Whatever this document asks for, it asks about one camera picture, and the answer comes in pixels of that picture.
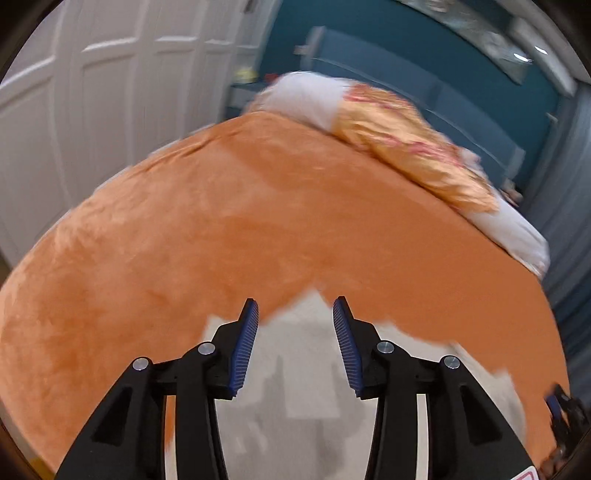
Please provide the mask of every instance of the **orange patterned pillowcase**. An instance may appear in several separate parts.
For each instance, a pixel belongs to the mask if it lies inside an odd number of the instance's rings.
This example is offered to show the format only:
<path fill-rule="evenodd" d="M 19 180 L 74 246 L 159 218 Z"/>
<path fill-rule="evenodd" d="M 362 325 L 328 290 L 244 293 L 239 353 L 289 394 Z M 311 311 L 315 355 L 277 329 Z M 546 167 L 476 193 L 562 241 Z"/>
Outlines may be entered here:
<path fill-rule="evenodd" d="M 453 207 L 464 212 L 498 210 L 493 187 L 466 167 L 460 148 L 394 93 L 356 83 L 343 97 L 332 133 Z"/>

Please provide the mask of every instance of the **metal bolt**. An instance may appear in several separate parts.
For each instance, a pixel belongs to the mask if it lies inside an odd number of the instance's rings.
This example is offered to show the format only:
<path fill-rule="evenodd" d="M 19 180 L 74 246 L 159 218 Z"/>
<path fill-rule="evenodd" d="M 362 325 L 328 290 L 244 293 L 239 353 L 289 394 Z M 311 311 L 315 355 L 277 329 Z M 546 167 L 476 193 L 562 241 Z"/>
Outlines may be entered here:
<path fill-rule="evenodd" d="M 460 361 L 458 360 L 457 357 L 455 357 L 453 355 L 448 355 L 447 357 L 445 357 L 443 359 L 443 363 L 445 364 L 446 367 L 451 368 L 451 369 L 456 369 L 460 366 Z"/>
<path fill-rule="evenodd" d="M 197 347 L 197 351 L 202 355 L 211 355 L 216 351 L 216 346 L 211 342 L 205 342 Z"/>
<path fill-rule="evenodd" d="M 143 356 L 140 358 L 136 358 L 134 360 L 134 363 L 132 364 L 132 366 L 134 367 L 134 370 L 137 370 L 138 372 L 145 370 L 145 368 L 150 364 L 150 361 L 147 358 L 144 358 Z"/>
<path fill-rule="evenodd" d="M 376 348 L 380 353 L 392 353 L 394 351 L 394 344 L 392 342 L 380 342 L 377 344 Z"/>

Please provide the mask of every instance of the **upholstered headboard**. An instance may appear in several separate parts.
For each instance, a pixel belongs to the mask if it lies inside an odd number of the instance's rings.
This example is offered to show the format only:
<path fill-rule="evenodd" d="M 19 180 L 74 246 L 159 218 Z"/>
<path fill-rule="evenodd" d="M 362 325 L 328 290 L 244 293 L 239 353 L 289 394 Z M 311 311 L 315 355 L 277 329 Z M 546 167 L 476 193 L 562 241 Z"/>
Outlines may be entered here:
<path fill-rule="evenodd" d="M 371 83 L 412 101 L 433 128 L 480 156 L 496 187 L 519 171 L 525 151 L 499 125 L 438 77 L 388 50 L 314 27 L 301 69 Z"/>

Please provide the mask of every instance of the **gray curtain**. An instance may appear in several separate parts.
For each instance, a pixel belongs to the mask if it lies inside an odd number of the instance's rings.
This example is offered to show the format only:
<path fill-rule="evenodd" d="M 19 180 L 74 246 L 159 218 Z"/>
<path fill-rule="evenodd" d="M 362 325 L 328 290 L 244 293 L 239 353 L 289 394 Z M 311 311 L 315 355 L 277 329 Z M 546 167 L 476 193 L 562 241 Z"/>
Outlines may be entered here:
<path fill-rule="evenodd" d="M 591 351 L 591 86 L 562 101 L 521 212 L 548 240 L 543 287 L 572 360 Z"/>

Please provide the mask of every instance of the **white wardrobe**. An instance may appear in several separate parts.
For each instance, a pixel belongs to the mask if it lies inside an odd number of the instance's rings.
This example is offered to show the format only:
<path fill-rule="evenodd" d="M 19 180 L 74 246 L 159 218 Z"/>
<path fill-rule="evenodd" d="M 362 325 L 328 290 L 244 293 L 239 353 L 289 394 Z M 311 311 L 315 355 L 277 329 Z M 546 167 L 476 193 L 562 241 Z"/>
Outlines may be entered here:
<path fill-rule="evenodd" d="M 0 83 L 0 250 L 15 265 L 127 166 L 221 120 L 280 0 L 64 0 Z"/>

